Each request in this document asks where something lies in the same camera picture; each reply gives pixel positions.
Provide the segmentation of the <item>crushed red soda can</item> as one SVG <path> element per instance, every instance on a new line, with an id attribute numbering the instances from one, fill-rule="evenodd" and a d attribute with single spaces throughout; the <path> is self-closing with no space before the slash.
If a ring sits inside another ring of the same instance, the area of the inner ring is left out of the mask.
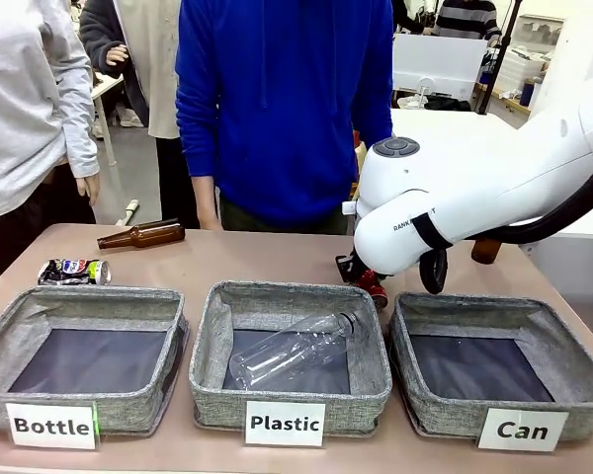
<path id="1" fill-rule="evenodd" d="M 381 284 L 380 276 L 372 270 L 365 270 L 358 280 L 357 286 L 366 291 L 378 311 L 385 309 L 388 305 L 386 290 Z"/>

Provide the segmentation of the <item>brown glass beer bottle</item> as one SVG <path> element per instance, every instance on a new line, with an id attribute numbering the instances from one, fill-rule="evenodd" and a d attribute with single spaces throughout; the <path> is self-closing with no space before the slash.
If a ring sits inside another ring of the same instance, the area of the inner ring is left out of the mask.
<path id="1" fill-rule="evenodd" d="M 492 265 L 500 251 L 502 243 L 493 239 L 476 239 L 471 250 L 471 258 L 482 265 Z"/>
<path id="2" fill-rule="evenodd" d="M 99 238 L 100 250 L 124 247 L 148 248 L 183 241 L 186 229 L 177 221 L 162 221 L 135 225 L 129 230 Z"/>

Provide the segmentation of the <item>crushed Pepsi can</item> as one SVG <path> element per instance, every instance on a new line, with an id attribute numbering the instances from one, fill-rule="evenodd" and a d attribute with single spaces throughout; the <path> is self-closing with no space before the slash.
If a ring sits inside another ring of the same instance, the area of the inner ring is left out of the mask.
<path id="1" fill-rule="evenodd" d="M 42 265 L 38 285 L 107 285 L 111 279 L 107 261 L 51 259 Z"/>

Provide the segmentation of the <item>blue hoodie person right forearm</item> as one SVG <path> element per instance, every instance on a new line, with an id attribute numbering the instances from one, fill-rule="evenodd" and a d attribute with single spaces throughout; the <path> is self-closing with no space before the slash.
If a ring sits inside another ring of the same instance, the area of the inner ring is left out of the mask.
<path id="1" fill-rule="evenodd" d="M 192 184 L 200 227 L 204 230 L 221 231 L 222 226 L 216 211 L 213 177 L 193 177 Z"/>

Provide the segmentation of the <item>grey fabric basket Plastic label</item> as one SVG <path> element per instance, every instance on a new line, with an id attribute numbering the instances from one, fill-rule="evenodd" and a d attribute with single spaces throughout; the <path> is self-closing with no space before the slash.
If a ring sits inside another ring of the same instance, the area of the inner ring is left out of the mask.
<path id="1" fill-rule="evenodd" d="M 277 391 L 245 391 L 229 374 L 232 355 L 311 315 L 355 314 L 369 338 L 347 358 Z M 352 286 L 222 281 L 210 291 L 189 369 L 194 417 L 202 428 L 245 432 L 246 403 L 326 406 L 323 435 L 367 436 L 392 389 L 381 324 L 371 297 Z"/>

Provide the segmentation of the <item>grey sweatshirt person left hand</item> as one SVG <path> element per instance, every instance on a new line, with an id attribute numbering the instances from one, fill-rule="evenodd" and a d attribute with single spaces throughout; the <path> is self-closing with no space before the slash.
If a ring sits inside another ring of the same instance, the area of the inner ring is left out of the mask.
<path id="1" fill-rule="evenodd" d="M 78 194 L 82 197 L 87 197 L 89 204 L 94 206 L 97 202 L 100 192 L 100 176 L 94 174 L 85 178 L 75 179 Z"/>

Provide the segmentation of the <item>clear plastic bottle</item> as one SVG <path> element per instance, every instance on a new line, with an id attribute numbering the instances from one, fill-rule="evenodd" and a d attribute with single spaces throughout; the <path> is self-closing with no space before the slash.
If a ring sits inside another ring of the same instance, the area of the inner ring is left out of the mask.
<path id="1" fill-rule="evenodd" d="M 311 315 L 232 355 L 229 374 L 241 390 L 277 391 L 346 359 L 368 338 L 351 312 Z"/>

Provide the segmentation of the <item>person in blue hoodie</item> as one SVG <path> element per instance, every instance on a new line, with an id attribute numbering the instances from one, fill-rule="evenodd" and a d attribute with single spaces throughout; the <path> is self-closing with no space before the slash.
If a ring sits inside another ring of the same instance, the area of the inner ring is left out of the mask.
<path id="1" fill-rule="evenodd" d="M 222 230 L 342 235 L 354 142 L 392 134 L 390 0 L 182 0 L 176 106 Z"/>

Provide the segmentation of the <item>large white background table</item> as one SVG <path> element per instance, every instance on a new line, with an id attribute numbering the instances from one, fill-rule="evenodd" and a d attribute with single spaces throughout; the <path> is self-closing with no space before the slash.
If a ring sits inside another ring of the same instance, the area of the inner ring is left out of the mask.
<path id="1" fill-rule="evenodd" d="M 391 109 L 395 136 L 411 138 L 421 145 L 496 145 L 514 138 L 517 129 L 494 115 L 474 112 Z"/>

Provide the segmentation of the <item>black bag on table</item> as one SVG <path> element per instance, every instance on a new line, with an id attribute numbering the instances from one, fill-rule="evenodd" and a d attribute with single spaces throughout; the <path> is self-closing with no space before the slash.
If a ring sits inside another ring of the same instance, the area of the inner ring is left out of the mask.
<path id="1" fill-rule="evenodd" d="M 451 112 L 470 112 L 469 101 L 460 101 L 452 97 L 429 96 L 424 104 L 425 110 L 430 111 L 451 111 Z"/>

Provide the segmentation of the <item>white panel board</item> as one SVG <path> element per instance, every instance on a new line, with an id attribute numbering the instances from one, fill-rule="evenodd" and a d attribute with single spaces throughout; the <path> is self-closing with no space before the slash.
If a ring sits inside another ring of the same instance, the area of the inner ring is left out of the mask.
<path id="1" fill-rule="evenodd" d="M 471 98 L 487 42 L 396 34 L 392 50 L 392 87 L 396 91 Z"/>

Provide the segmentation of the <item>white tube on floor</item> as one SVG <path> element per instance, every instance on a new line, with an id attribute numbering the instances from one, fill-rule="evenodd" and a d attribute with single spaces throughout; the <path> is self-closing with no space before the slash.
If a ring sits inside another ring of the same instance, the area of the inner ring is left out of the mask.
<path id="1" fill-rule="evenodd" d="M 133 219 L 136 211 L 139 208 L 139 201 L 137 199 L 130 200 L 124 210 L 124 214 L 117 220 L 117 226 L 127 226 Z"/>

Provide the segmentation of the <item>black tripod pole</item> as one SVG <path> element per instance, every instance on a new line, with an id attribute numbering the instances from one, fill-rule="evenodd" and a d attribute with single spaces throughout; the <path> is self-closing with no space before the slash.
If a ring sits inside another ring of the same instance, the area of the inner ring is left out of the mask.
<path id="1" fill-rule="evenodd" d="M 510 14 L 509 21 L 508 21 L 508 24 L 507 24 L 507 27 L 505 30 L 505 34 L 503 35 L 503 37 L 501 39 L 501 44 L 499 47 L 498 55 L 496 57 L 496 60 L 494 61 L 492 74 L 490 76 L 488 83 L 486 84 L 485 91 L 483 93 L 482 98 L 480 99 L 480 103 L 478 104 L 478 107 L 475 109 L 475 111 L 479 115 L 484 116 L 487 114 L 487 108 L 488 108 L 490 99 L 492 97 L 492 92 L 494 90 L 494 86 L 496 84 L 496 81 L 497 81 L 497 78 L 499 75 L 499 71 L 500 71 L 503 59 L 505 57 L 507 48 L 511 43 L 512 32 L 514 30 L 515 23 L 517 21 L 518 13 L 519 13 L 522 2 L 523 2 L 523 0 L 511 0 L 511 6 L 512 6 L 511 14 Z"/>

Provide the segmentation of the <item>white background table leg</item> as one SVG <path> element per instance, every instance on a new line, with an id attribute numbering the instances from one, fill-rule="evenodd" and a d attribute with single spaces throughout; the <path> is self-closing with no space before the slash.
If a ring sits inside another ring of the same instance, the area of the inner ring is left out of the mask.
<path id="1" fill-rule="evenodd" d="M 114 168 L 117 165 L 112 139 L 108 127 L 108 121 L 106 118 L 103 97 L 112 91 L 118 85 L 123 83 L 123 77 L 113 78 L 105 74 L 99 74 L 94 72 L 93 74 L 93 89 L 92 89 L 92 100 L 97 113 L 97 117 L 100 120 L 100 126 L 103 134 L 104 148 L 110 168 Z"/>

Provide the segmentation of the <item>white Bottle label card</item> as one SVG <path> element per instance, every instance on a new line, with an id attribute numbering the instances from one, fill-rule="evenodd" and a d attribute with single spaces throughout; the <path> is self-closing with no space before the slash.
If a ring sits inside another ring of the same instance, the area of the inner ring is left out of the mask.
<path id="1" fill-rule="evenodd" d="M 7 403 L 6 410 L 15 445 L 44 449 L 97 449 L 99 429 L 94 405 Z"/>

